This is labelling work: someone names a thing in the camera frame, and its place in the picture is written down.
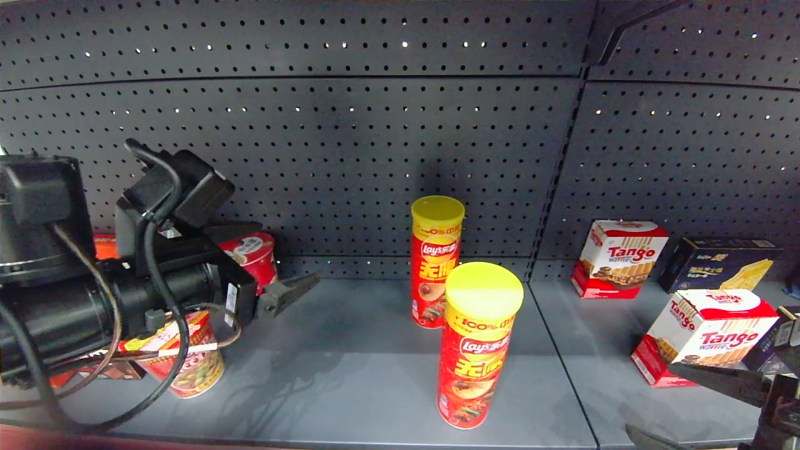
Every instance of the gray metal shelf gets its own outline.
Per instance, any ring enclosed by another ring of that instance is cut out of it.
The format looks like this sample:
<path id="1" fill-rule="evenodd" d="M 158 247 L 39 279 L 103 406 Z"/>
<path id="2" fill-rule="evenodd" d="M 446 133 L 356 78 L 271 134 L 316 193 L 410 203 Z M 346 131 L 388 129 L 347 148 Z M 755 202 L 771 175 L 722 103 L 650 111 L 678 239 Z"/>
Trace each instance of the gray metal shelf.
<path id="1" fill-rule="evenodd" d="M 600 448 L 630 448 L 625 423 L 682 444 L 749 441 L 759 410 L 706 388 L 651 388 L 630 360 L 667 295 L 648 283 L 638 298 L 579 299 L 569 281 L 530 284 Z M 796 304 L 778 283 L 756 293 Z"/>
<path id="2" fill-rule="evenodd" d="M 323 280 L 273 322 L 248 327 L 205 395 L 164 395 L 114 434 L 287 447 L 596 448 L 530 293 L 489 416 L 464 432 L 436 410 L 441 334 L 414 325 L 407 292 L 404 281 Z M 78 420 L 100 421 L 154 386 L 151 377 L 99 380 L 63 403 Z M 5 424 L 42 421 L 39 410 L 0 414 Z"/>

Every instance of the perforated metal panel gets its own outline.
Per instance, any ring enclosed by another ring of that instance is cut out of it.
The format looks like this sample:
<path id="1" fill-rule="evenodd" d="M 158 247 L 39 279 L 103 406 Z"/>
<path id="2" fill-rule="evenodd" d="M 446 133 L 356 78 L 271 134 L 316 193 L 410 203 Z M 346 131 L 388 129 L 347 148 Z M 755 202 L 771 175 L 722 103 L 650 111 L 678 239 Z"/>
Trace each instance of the perforated metal panel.
<path id="1" fill-rule="evenodd" d="M 577 74 L 594 1 L 20 2 L 2 89 L 131 79 Z"/>
<path id="2" fill-rule="evenodd" d="M 136 82 L 0 94 L 10 153 L 82 161 L 99 231 L 140 172 L 126 137 L 188 148 L 237 185 L 222 210 L 287 255 L 407 255 L 410 203 L 466 205 L 463 254 L 527 257 L 575 78 Z"/>
<path id="3" fill-rule="evenodd" d="M 520 279 L 527 277 L 527 258 L 465 257 L 462 263 L 487 261 L 512 271 Z M 409 279 L 407 256 L 283 256 L 276 261 L 278 271 L 286 278 L 318 272 L 323 278 Z"/>
<path id="4" fill-rule="evenodd" d="M 600 2 L 596 28 L 620 22 L 634 3 Z M 626 29 L 610 61 L 589 76 L 797 89 L 798 41 L 800 3 L 690 2 Z"/>
<path id="5" fill-rule="evenodd" d="M 795 259 L 798 104 L 796 91 L 588 82 L 538 257 L 577 259 L 593 219 L 642 219 L 763 236 Z"/>

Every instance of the tango wafer box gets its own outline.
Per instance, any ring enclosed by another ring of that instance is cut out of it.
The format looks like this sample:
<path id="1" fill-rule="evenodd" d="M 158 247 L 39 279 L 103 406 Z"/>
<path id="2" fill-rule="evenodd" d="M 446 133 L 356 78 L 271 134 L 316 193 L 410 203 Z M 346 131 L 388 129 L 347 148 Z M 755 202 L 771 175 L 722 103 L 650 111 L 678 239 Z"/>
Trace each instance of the tango wafer box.
<path id="1" fill-rule="evenodd" d="M 582 299 L 633 299 L 668 238 L 652 222 L 595 220 L 572 284 Z"/>
<path id="2" fill-rule="evenodd" d="M 651 386 L 694 386 L 667 364 L 735 368 L 777 319 L 746 289 L 676 291 L 631 359 Z"/>

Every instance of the instant noodle cup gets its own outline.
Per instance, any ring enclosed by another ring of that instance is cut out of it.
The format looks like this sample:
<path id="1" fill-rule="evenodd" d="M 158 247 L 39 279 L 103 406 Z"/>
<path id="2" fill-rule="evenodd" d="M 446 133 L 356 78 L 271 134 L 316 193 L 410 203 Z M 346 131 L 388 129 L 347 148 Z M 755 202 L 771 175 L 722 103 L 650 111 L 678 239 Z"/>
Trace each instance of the instant noodle cup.
<path id="1" fill-rule="evenodd" d="M 186 322 L 189 324 L 190 345 L 216 342 L 209 318 L 208 311 L 193 312 L 186 316 Z M 120 348 L 128 352 L 154 352 L 168 348 L 178 348 L 179 345 L 178 325 L 172 321 L 156 332 L 155 335 L 143 340 L 128 340 L 121 343 Z M 170 369 L 175 363 L 175 357 L 165 356 L 151 360 L 141 360 L 137 361 L 137 363 L 158 381 L 162 381 L 170 373 Z M 196 397 L 211 389 L 222 378 L 224 372 L 225 364 L 222 361 L 222 355 L 219 350 L 190 353 L 186 356 L 186 361 L 183 363 L 178 376 L 170 385 L 170 390 L 182 399 Z"/>
<path id="2" fill-rule="evenodd" d="M 219 244 L 226 255 L 258 282 L 255 295 L 261 295 L 264 287 L 278 282 L 278 267 L 275 266 L 275 239 L 264 231 L 256 231 L 241 238 Z"/>
<path id="3" fill-rule="evenodd" d="M 445 290 L 438 410 L 448 424 L 472 429 L 486 419 L 525 292 L 513 273 L 491 263 L 456 267 Z"/>
<path id="4" fill-rule="evenodd" d="M 411 317 L 424 328 L 444 323 L 445 279 L 458 265 L 464 205 L 444 195 L 411 205 Z"/>

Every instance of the red chip can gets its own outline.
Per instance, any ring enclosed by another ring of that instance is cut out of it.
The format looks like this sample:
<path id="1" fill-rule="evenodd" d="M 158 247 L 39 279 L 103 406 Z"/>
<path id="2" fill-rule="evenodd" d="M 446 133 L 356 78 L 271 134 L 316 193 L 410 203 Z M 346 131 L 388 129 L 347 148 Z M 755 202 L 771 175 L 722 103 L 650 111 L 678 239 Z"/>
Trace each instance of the red chip can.
<path id="1" fill-rule="evenodd" d="M 278 268 L 275 266 L 275 239 L 264 231 L 242 236 L 219 244 L 226 255 L 236 261 L 258 283 L 256 295 L 264 292 L 267 284 L 278 281 Z"/>
<path id="2" fill-rule="evenodd" d="M 525 292 L 503 267 L 466 263 L 447 277 L 446 295 L 437 406 L 448 424 L 472 429 L 486 419 Z"/>
<path id="3" fill-rule="evenodd" d="M 458 265 L 464 205 L 444 195 L 411 205 L 411 317 L 424 328 L 444 323 L 445 279 Z"/>

